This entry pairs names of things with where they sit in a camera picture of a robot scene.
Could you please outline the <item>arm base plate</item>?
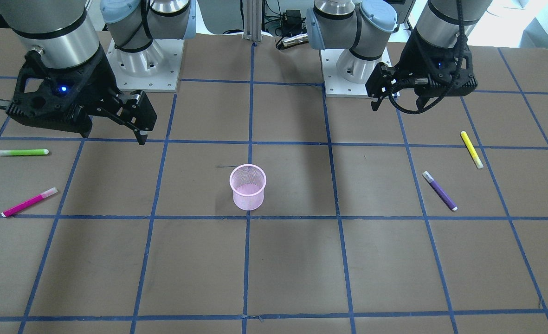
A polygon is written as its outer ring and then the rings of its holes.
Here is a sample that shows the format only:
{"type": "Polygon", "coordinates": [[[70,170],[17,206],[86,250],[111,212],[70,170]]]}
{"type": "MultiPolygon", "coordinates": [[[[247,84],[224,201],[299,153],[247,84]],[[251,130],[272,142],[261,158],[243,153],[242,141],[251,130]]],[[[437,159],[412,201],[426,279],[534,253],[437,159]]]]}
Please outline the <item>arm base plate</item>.
{"type": "Polygon", "coordinates": [[[117,50],[112,40],[107,57],[117,86],[121,91],[175,93],[184,44],[180,39],[153,40],[147,49],[130,53],[117,50]]]}
{"type": "Polygon", "coordinates": [[[368,98],[365,83],[376,64],[391,66],[387,49],[373,61],[357,58],[348,49],[320,50],[320,56],[326,94],[331,97],[368,98]]]}

